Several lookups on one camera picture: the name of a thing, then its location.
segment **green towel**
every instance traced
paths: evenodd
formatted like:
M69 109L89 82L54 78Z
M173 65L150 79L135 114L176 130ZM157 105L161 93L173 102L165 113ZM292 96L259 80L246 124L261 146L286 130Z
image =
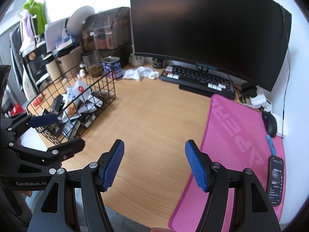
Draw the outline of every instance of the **green towel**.
M36 2L35 0L29 0L22 6L22 8L27 9L31 15L37 16L37 34L43 34L47 22L42 4L40 2Z

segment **white cloth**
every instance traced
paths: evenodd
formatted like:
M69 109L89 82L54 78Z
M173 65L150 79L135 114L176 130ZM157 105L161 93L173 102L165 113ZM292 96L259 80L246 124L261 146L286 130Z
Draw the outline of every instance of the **white cloth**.
M136 69L125 70L123 74L124 79L135 79L136 81L140 81L141 77L147 77L150 79L155 79L159 77L159 73L157 71L153 71L151 68L140 66Z

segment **black mouse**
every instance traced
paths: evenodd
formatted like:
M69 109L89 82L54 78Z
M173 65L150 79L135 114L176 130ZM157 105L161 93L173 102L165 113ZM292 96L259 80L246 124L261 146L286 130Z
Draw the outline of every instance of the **black mouse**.
M262 118L265 125L267 134L274 138L277 135L277 121L275 117L270 112L262 112Z

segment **tin can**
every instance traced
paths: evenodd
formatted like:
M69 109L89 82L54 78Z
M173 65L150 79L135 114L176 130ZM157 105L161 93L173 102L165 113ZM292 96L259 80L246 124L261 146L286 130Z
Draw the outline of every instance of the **tin can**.
M108 78L120 79L123 77L120 58L115 56L108 56L102 60L102 65L103 70L106 74L108 74Z

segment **phone screen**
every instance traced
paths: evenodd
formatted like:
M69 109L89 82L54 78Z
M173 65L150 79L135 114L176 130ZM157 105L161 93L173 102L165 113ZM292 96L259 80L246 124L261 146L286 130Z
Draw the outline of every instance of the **phone screen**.
M267 194L272 206L278 206L282 199L284 177L283 159L271 155L269 158Z

